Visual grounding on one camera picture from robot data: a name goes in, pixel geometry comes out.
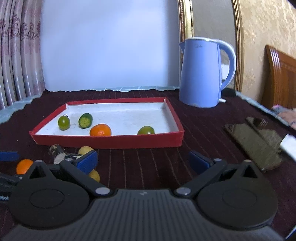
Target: table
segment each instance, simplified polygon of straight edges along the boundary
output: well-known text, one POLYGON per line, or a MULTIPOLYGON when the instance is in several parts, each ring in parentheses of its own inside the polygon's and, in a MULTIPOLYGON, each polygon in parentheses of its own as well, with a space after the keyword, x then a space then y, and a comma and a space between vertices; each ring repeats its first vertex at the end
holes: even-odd
MULTIPOLYGON (((23 110, 15 112, 10 120, 0 125, 2 150, 18 151, 22 158, 44 160, 51 164, 47 146, 38 146, 29 131, 57 107, 68 101, 134 97, 169 98, 185 129, 180 148, 98 150, 97 171, 101 183, 115 188, 170 188, 175 189, 190 181, 196 174, 190 168, 187 156, 196 150, 210 158, 223 158, 229 163, 240 163, 247 156, 223 130, 225 124, 245 123, 245 118, 265 118, 276 125, 276 131, 284 137, 295 134, 273 117, 256 109, 239 97, 227 97, 226 103, 209 109, 195 108, 178 100, 175 91, 73 91, 48 92, 34 99, 23 110)), ((77 148, 67 148, 77 153, 77 148)), ((286 236, 296 224, 296 163, 284 156, 285 162, 277 169, 265 173, 279 199, 279 209, 272 227, 286 236)), ((0 162, 0 171, 15 174, 16 163, 0 162)), ((14 226, 7 205, 0 205, 0 238, 14 226)))

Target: small blue object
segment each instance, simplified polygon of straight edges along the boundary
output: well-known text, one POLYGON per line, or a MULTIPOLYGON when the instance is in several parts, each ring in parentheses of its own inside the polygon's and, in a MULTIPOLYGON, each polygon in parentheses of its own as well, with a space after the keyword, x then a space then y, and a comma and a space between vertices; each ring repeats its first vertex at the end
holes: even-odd
POLYGON ((92 150, 75 160, 74 165, 88 175, 98 165, 98 153, 92 150))
POLYGON ((190 167, 197 173, 201 174, 207 169, 209 169, 212 165, 214 165, 214 161, 210 158, 207 158, 200 154, 197 151, 189 152, 189 164, 190 167))
POLYGON ((0 161, 17 161, 19 158, 16 151, 0 151, 0 161))

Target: wooden headboard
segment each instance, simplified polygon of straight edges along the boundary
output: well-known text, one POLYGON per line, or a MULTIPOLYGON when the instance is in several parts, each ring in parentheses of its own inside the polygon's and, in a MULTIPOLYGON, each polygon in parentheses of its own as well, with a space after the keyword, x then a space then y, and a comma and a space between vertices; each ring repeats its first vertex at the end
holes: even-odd
POLYGON ((266 45, 265 48, 270 73, 261 104, 268 109, 276 104, 289 109, 296 108, 296 59, 272 46, 266 45))

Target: cucumber slice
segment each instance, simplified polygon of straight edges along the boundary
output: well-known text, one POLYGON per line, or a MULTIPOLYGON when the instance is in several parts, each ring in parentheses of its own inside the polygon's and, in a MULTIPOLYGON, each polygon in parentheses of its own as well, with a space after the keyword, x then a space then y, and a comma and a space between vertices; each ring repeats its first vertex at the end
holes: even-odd
POLYGON ((80 128, 85 129, 89 128, 92 124, 92 116, 90 113, 84 113, 78 121, 78 125, 80 128))

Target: white wall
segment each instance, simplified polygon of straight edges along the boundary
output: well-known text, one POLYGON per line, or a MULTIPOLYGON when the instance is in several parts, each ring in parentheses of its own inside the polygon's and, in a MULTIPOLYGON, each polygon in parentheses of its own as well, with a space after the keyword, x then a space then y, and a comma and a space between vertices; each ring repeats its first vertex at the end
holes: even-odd
POLYGON ((177 0, 44 0, 46 89, 178 86, 177 0))

